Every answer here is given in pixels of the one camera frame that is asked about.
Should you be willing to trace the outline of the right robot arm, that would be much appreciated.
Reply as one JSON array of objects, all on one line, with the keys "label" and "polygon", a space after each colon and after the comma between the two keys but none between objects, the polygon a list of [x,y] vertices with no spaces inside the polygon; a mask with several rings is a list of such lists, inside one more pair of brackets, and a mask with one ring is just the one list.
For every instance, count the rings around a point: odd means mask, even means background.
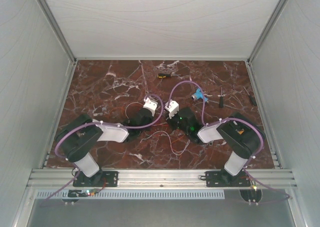
[{"label": "right robot arm", "polygon": [[183,131],[192,143],[203,145],[218,140],[226,141],[232,152],[223,169],[212,175],[214,182],[226,187],[238,185],[240,178],[245,176],[243,168],[262,150],[266,139],[265,133],[239,112],[203,125],[198,122],[194,112],[185,107],[176,113],[167,112],[165,120],[173,130]]}]

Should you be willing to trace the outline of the aluminium front rail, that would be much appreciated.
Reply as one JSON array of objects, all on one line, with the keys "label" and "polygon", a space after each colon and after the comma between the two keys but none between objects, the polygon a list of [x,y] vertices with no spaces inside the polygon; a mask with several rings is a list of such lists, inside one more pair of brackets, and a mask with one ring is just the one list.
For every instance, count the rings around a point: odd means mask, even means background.
[{"label": "aluminium front rail", "polygon": [[[205,169],[118,169],[120,189],[205,189],[200,179]],[[72,179],[70,168],[33,169],[26,186],[32,188],[58,189]],[[289,169],[249,169],[248,173],[275,189],[292,189],[297,184]]]}]

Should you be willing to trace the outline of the black screwdriver far right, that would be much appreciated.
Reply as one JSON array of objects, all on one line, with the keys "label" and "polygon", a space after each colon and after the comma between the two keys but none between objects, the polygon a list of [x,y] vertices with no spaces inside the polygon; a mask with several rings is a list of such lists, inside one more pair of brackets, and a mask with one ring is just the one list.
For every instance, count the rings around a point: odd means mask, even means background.
[{"label": "black screwdriver far right", "polygon": [[244,90],[245,90],[245,92],[247,93],[247,96],[248,96],[251,104],[252,104],[253,106],[257,106],[256,99],[248,92],[248,90],[247,90],[245,87],[244,87]]}]

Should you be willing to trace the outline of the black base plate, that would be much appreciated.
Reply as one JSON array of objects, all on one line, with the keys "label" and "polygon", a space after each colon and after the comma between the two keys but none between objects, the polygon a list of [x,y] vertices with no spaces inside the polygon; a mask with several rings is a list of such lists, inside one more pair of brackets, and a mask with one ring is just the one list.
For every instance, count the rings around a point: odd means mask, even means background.
[{"label": "black base plate", "polygon": [[200,180],[205,181],[206,187],[250,187],[251,181],[248,175],[242,170],[237,175],[232,176],[226,170],[206,171],[201,175]]},{"label": "black base plate", "polygon": [[82,171],[79,172],[73,187],[117,187],[119,179],[118,171],[99,170],[92,177],[87,177]]}]

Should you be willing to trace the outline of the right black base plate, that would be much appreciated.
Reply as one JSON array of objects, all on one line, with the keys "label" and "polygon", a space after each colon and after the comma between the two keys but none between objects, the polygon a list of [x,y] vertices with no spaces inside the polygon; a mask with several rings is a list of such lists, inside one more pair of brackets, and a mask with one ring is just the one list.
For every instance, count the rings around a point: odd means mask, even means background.
[{"label": "right black base plate", "polygon": [[206,187],[250,187],[251,181],[248,175],[242,170],[237,175],[232,176],[226,170],[206,171],[201,175],[200,180],[205,181]]}]

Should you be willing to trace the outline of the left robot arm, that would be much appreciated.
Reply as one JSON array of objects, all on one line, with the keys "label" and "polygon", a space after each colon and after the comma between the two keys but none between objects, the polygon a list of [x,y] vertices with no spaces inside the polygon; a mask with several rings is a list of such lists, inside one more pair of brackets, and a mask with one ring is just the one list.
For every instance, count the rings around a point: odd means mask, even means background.
[{"label": "left robot arm", "polygon": [[134,117],[122,123],[103,125],[87,114],[82,114],[64,127],[55,136],[59,143],[69,132],[77,129],[68,136],[59,148],[67,160],[80,168],[79,176],[74,186],[100,186],[103,184],[104,174],[100,166],[90,154],[90,150],[97,142],[128,143],[137,139],[141,133],[148,130],[154,120],[155,112],[142,107]]}]

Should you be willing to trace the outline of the yellow black screwdriver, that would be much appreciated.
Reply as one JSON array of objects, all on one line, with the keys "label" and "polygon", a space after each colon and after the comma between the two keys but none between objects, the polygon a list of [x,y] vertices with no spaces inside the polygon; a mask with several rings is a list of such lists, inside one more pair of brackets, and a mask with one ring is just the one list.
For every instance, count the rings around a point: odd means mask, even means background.
[{"label": "yellow black screwdriver", "polygon": [[171,73],[158,73],[157,78],[159,79],[165,79],[165,78],[171,78],[171,77],[179,77],[179,74],[171,74]]}]

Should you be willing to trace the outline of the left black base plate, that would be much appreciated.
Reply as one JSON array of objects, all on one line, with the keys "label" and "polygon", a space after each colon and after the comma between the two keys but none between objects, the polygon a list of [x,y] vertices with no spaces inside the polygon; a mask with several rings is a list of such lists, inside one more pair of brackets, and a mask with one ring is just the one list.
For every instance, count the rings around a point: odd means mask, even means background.
[{"label": "left black base plate", "polygon": [[87,177],[82,171],[79,172],[73,187],[117,187],[119,179],[118,171],[99,170],[92,177]]}]

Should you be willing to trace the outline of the blue plastic tool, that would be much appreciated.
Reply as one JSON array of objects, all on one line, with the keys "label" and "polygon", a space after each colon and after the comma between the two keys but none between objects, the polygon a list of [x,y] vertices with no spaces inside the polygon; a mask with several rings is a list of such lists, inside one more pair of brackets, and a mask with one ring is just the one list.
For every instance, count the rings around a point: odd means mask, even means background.
[{"label": "blue plastic tool", "polygon": [[198,88],[196,90],[196,92],[191,96],[191,98],[196,101],[196,100],[199,100],[199,99],[202,99],[204,100],[206,103],[208,102],[208,98],[205,97],[203,94],[202,94],[202,91],[200,90],[200,88]]}]

